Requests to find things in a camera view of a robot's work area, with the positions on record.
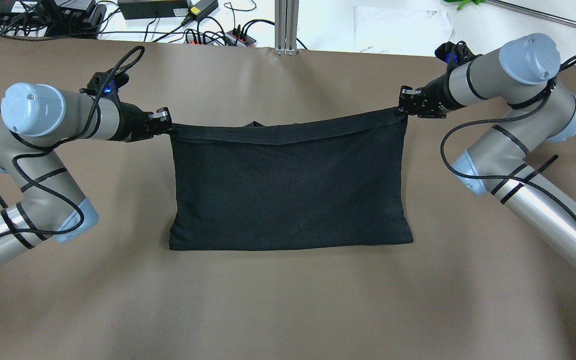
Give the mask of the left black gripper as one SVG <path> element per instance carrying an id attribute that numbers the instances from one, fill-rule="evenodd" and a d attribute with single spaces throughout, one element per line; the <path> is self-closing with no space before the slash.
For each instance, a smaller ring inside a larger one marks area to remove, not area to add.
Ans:
<path id="1" fill-rule="evenodd" d="M 142 111 L 134 104 L 121 102 L 119 105 L 118 140 L 137 142 L 158 135 L 175 134 L 172 117 L 167 107 L 155 112 Z"/>

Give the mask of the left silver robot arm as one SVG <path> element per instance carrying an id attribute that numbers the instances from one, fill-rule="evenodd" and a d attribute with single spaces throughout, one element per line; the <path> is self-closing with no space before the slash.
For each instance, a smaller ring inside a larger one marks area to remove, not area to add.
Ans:
<path id="1" fill-rule="evenodd" d="M 172 129 L 167 107 L 155 112 L 47 84 L 16 83 L 1 102 L 0 173 L 9 174 L 23 200 L 0 210 L 0 265 L 47 239 L 65 243 L 94 227 L 98 212 L 59 158 L 60 141 L 134 142 Z"/>

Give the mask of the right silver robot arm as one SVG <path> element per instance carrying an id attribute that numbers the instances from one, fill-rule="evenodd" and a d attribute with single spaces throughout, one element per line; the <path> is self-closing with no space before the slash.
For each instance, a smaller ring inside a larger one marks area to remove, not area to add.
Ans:
<path id="1" fill-rule="evenodd" d="M 553 39 L 532 33 L 477 55 L 463 41 L 447 42 L 435 55 L 446 72 L 420 88 L 402 86 L 398 107 L 409 116 L 443 119 L 446 114 L 482 101 L 502 98 L 509 111 L 502 118 L 480 120 L 491 125 L 480 139 L 446 168 L 474 194 L 490 193 L 535 230 L 551 248 L 576 268 L 576 201 L 544 175 L 544 167 L 526 157 L 544 142 L 576 135 L 576 95 L 558 74 L 576 64 L 562 62 Z"/>

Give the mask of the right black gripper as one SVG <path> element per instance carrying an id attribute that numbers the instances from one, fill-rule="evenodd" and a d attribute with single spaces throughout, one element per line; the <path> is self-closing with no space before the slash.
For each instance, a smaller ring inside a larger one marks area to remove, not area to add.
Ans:
<path id="1" fill-rule="evenodd" d="M 454 98 L 446 82 L 428 84 L 413 89 L 402 85 L 398 96 L 398 116 L 418 116 L 427 119 L 445 119 L 454 111 Z"/>

